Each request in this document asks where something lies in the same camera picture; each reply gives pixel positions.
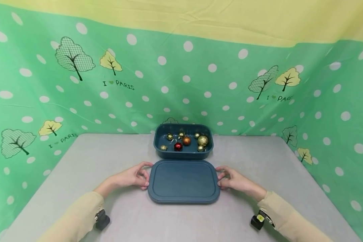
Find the green checkered tree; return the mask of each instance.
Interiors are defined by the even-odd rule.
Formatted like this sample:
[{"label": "green checkered tree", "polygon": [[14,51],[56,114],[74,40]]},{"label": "green checkered tree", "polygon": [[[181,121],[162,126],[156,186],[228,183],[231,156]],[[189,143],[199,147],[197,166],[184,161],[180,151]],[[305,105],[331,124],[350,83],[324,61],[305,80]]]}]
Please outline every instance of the green checkered tree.
[{"label": "green checkered tree", "polygon": [[79,72],[90,71],[95,67],[93,59],[84,53],[82,47],[79,44],[75,44],[69,37],[63,37],[61,44],[56,49],[55,57],[63,68],[69,71],[76,71],[79,80],[82,81],[82,77]]}]

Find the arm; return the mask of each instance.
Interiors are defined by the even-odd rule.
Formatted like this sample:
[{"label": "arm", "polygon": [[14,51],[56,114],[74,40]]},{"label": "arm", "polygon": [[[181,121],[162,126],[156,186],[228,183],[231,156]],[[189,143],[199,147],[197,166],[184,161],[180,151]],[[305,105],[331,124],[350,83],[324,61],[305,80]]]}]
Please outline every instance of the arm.
[{"label": "arm", "polygon": [[149,185],[149,174],[144,166],[152,163],[142,162],[128,170],[113,175],[103,181],[94,191],[75,201],[37,242],[78,242],[93,229],[95,215],[103,209],[104,199],[115,189],[131,185],[145,190]]},{"label": "arm", "polygon": [[227,166],[220,166],[217,171],[223,171],[218,175],[218,185],[221,189],[233,188],[255,199],[261,211],[273,221],[274,228],[290,242],[332,242],[327,235],[274,192],[267,192]]}]

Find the hand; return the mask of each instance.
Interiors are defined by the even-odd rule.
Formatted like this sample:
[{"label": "hand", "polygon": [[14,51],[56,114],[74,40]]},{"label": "hand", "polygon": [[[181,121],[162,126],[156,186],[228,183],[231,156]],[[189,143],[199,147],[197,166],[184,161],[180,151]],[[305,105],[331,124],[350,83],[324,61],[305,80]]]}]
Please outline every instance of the hand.
[{"label": "hand", "polygon": [[265,198],[266,190],[248,178],[245,178],[238,171],[228,166],[219,166],[215,170],[222,171],[218,175],[218,186],[221,189],[232,188],[244,192],[258,202]]}]

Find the container lid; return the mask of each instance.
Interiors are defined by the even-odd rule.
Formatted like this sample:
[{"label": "container lid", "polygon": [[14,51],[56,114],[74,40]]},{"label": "container lid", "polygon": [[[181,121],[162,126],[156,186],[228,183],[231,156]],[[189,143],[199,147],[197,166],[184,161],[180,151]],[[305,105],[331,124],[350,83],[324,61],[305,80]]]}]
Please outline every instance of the container lid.
[{"label": "container lid", "polygon": [[219,198],[214,166],[204,160],[161,160],[154,164],[148,194],[157,203],[210,204]]}]

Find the red ornament ball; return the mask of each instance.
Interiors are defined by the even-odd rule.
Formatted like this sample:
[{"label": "red ornament ball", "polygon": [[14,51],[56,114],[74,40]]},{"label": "red ornament ball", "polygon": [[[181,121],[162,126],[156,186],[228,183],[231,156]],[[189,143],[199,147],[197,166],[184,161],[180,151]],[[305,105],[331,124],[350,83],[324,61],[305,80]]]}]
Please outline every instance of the red ornament ball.
[{"label": "red ornament ball", "polygon": [[183,149],[183,145],[177,142],[174,146],[175,151],[181,151]]}]

